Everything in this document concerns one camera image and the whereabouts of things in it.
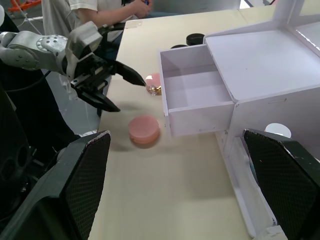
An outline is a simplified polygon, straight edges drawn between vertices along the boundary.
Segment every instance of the beige table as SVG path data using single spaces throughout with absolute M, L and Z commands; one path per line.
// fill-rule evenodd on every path
M 159 70 L 158 51 L 185 44 L 187 35 L 265 21 L 272 12 L 273 7 L 259 7 L 131 21 L 117 60 L 145 78 Z M 113 77 L 108 97 L 121 112 L 101 117 L 99 130 L 111 131 L 112 144 L 89 239 L 251 239 L 213 134 L 170 141 L 161 97 L 119 76 Z M 158 119 L 161 137 L 141 149 L 127 129 L 134 117 L 145 114 Z

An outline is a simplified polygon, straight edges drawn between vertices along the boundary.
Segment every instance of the black lid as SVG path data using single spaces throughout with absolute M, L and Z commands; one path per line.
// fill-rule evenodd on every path
M 188 47 L 187 45 L 179 44 L 171 47 L 171 49 L 177 49 L 177 48 L 183 48 L 183 47 Z
M 204 43 L 205 35 L 202 33 L 193 33 L 186 37 L 186 44 L 189 46 L 200 45 Z

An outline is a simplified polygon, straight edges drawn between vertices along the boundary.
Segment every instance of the open drawer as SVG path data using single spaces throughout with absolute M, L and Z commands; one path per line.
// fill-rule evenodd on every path
M 160 52 L 166 127 L 171 136 L 227 130 L 234 102 L 203 45 Z

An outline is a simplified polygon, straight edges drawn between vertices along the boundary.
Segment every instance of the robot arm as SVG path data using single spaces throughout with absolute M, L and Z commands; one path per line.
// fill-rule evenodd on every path
M 0 33 L 0 60 L 26 70 L 47 69 L 67 76 L 80 99 L 108 112 L 120 109 L 101 93 L 110 75 L 120 74 L 124 80 L 145 86 L 142 77 L 121 62 L 94 54 L 110 31 L 123 29 L 87 22 L 73 30 L 68 38 L 60 35 L 38 35 L 29 31 Z

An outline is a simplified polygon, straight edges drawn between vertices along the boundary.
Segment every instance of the small pink object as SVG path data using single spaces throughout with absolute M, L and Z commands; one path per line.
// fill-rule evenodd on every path
M 137 144 L 150 144 L 160 135 L 159 123 L 150 115 L 134 118 L 128 128 L 130 138 Z
M 145 79 L 145 83 L 146 83 L 146 90 L 149 91 L 149 89 L 154 86 L 156 88 L 160 87 L 161 86 L 161 83 L 160 83 L 160 73 L 156 72 L 156 73 L 153 73 L 149 76 L 146 77 Z

